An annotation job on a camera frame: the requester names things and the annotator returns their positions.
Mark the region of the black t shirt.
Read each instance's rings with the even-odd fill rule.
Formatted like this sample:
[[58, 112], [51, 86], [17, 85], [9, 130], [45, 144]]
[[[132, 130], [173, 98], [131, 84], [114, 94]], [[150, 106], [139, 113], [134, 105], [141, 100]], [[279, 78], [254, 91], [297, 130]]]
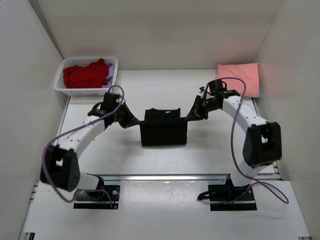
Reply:
[[147, 109], [144, 120], [137, 119], [123, 104], [116, 112], [115, 121], [124, 128], [139, 126], [143, 147], [184, 146], [187, 144], [188, 122], [208, 119], [209, 112], [197, 96], [190, 112], [181, 117], [181, 109]]

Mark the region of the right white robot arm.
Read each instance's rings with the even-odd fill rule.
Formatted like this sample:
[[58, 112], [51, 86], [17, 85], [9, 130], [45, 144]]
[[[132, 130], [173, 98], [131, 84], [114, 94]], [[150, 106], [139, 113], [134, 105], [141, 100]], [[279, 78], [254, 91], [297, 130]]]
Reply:
[[[220, 196], [220, 204], [228, 205], [240, 200], [254, 185], [262, 185], [274, 195], [280, 192], [270, 183], [262, 182], [256, 176], [267, 166], [282, 158], [281, 127], [277, 122], [269, 122], [259, 116], [243, 99], [246, 91], [228, 89], [226, 78], [218, 78], [200, 87], [193, 106], [186, 116], [188, 121], [206, 120], [209, 112], [222, 110], [232, 117], [230, 150], [235, 171], [229, 174], [221, 190], [201, 193], [198, 201], [210, 196]], [[235, 127], [240, 126], [245, 134], [242, 148], [243, 160], [238, 163], [234, 149]]]

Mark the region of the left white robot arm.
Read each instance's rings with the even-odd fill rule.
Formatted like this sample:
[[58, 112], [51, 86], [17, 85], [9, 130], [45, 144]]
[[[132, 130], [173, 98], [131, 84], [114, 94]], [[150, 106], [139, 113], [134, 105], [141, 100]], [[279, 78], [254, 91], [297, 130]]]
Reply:
[[93, 199], [108, 196], [103, 178], [82, 172], [79, 160], [92, 141], [113, 123], [127, 128], [137, 121], [127, 107], [123, 94], [106, 92], [103, 101], [92, 107], [81, 126], [62, 133], [45, 146], [40, 181], [50, 185], [66, 203], [74, 202], [82, 193]]

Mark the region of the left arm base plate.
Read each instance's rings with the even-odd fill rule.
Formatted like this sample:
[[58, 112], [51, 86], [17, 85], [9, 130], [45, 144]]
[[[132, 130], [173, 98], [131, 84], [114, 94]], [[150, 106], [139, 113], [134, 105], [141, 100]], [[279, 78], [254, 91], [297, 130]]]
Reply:
[[102, 186], [104, 192], [85, 192], [78, 193], [73, 202], [74, 209], [83, 210], [118, 210], [121, 194], [120, 181], [104, 181]]

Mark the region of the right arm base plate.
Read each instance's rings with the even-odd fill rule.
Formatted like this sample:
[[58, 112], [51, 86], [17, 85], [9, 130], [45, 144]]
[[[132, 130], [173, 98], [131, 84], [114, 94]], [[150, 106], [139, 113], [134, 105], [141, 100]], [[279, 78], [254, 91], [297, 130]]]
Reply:
[[226, 184], [208, 185], [208, 190], [198, 195], [197, 201], [209, 200], [212, 212], [256, 211], [257, 204], [252, 188], [231, 188]]

